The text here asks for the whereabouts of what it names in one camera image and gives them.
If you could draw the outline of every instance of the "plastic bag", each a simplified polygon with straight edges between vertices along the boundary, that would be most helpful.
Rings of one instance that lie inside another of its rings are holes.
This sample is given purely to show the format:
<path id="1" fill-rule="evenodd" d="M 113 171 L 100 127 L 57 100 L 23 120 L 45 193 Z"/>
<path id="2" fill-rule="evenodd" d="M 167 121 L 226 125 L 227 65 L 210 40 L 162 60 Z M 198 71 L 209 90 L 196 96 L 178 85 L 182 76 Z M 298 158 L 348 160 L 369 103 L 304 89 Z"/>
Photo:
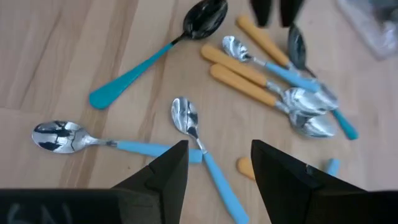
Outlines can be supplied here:
<path id="1" fill-rule="evenodd" d="M 378 59 L 398 53 L 397 0 L 337 0 L 337 2 Z"/>

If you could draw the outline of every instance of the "black plastic part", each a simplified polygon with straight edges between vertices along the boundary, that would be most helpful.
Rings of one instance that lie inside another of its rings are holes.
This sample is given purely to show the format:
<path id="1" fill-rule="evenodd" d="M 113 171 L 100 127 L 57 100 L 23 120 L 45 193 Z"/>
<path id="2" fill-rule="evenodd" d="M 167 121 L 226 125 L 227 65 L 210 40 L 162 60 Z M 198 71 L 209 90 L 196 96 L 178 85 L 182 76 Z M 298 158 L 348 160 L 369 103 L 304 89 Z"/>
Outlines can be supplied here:
<path id="1" fill-rule="evenodd" d="M 188 178 L 188 141 L 180 141 L 130 178 L 114 186 L 160 195 L 162 223 L 179 223 Z"/>
<path id="2" fill-rule="evenodd" d="M 290 27 L 303 4 L 304 0 L 280 0 L 280 19 L 283 27 Z"/>
<path id="3" fill-rule="evenodd" d="M 262 142 L 251 158 L 273 224 L 398 223 L 398 192 L 367 192 Z"/>
<path id="4" fill-rule="evenodd" d="M 188 176 L 180 141 L 108 190 L 0 190 L 0 223 L 179 223 Z"/>
<path id="5" fill-rule="evenodd" d="M 272 0 L 250 0 L 251 7 L 256 16 L 257 25 L 265 27 L 269 22 L 269 15 L 272 8 Z"/>

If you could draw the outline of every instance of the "wooden table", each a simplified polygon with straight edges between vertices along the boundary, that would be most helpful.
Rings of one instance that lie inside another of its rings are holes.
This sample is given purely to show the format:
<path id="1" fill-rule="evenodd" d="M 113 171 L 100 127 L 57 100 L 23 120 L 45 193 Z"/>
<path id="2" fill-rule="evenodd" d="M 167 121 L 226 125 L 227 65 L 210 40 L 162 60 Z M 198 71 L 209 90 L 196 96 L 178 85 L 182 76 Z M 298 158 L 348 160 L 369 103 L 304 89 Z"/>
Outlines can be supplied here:
<path id="1" fill-rule="evenodd" d="M 238 36 L 265 57 L 234 24 L 238 14 L 250 13 L 249 1 L 229 0 L 228 16 L 216 33 L 176 45 L 108 110 L 88 104 L 91 91 L 178 36 L 196 2 L 0 0 L 0 187 L 112 187 L 153 158 L 108 147 L 52 154 L 35 146 L 32 128 L 71 120 L 98 137 L 173 145 L 187 139 L 170 119 L 172 100 L 183 95 L 197 106 L 200 136 L 251 223 L 269 223 L 256 184 L 235 169 L 237 158 L 249 156 L 252 139 L 313 166 L 340 159 L 338 177 L 365 189 L 398 188 L 398 59 L 376 61 L 332 0 L 308 0 L 298 25 L 310 67 L 340 97 L 341 109 L 360 133 L 357 141 L 342 132 L 329 140 L 304 139 L 284 114 L 209 76 L 210 64 L 199 49 L 205 42 L 219 45 L 224 35 Z M 269 33 L 285 47 L 287 30 L 277 16 Z M 189 168 L 181 223 L 232 223 L 205 166 Z"/>

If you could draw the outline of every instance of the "blue handle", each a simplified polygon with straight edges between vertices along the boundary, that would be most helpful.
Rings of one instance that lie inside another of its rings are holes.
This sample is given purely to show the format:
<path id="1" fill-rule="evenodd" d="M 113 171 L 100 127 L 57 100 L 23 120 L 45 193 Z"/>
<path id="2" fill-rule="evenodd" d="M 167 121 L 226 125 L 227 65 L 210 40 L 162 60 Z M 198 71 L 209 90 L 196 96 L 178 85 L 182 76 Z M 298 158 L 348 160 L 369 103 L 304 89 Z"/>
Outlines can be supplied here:
<path id="1" fill-rule="evenodd" d="M 338 159 L 329 159 L 326 167 L 326 173 L 336 177 L 338 169 L 340 168 L 340 161 Z"/>
<path id="2" fill-rule="evenodd" d="M 133 141 L 118 141 L 117 148 L 147 156 L 158 157 L 169 150 L 171 146 Z M 202 155 L 203 154 L 199 149 L 189 149 L 189 162 L 201 163 Z"/>
<path id="3" fill-rule="evenodd" d="M 164 53 L 170 50 L 173 44 L 166 45 L 145 62 L 136 66 L 129 72 L 110 81 L 101 88 L 90 93 L 90 104 L 96 109 L 107 108 L 132 82 L 134 82 L 144 71 L 153 65 Z"/>
<path id="4" fill-rule="evenodd" d="M 235 223 L 246 224 L 249 222 L 248 215 L 229 186 L 229 183 L 225 179 L 221 169 L 214 161 L 213 156 L 211 156 L 211 154 L 208 152 L 204 154 L 203 157 L 205 158 L 207 168 L 218 188 L 218 192 L 220 193 L 221 198 L 223 199 L 224 204 Z"/>
<path id="5" fill-rule="evenodd" d="M 331 111 L 333 116 L 336 118 L 337 122 L 340 124 L 340 127 L 346 134 L 346 137 L 349 140 L 355 140 L 358 138 L 358 132 L 355 130 L 354 126 L 352 126 L 349 121 L 343 116 L 340 110 L 336 109 Z"/>
<path id="6" fill-rule="evenodd" d="M 315 82 L 314 80 L 309 80 L 307 78 L 302 78 L 298 76 L 296 73 L 281 68 L 276 64 L 267 62 L 266 68 L 268 68 L 270 71 L 274 72 L 284 80 L 288 81 L 293 86 L 298 86 L 300 88 L 304 88 L 312 92 L 316 92 L 321 89 L 321 86 L 319 85 L 318 82 Z"/>

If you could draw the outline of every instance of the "spoon bowl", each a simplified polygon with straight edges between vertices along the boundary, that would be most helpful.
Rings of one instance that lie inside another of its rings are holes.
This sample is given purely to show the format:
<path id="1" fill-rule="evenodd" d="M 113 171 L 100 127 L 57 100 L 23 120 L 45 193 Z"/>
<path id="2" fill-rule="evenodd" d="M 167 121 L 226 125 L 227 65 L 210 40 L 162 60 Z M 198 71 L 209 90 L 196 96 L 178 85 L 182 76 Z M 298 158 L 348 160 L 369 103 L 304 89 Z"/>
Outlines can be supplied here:
<path id="1" fill-rule="evenodd" d="M 36 145 L 62 154 L 80 151 L 97 140 L 80 125 L 69 121 L 39 124 L 32 131 L 32 139 Z"/>
<path id="2" fill-rule="evenodd" d="M 227 11 L 226 0 L 200 1 L 185 16 L 182 36 L 193 40 L 210 36 L 224 21 Z"/>

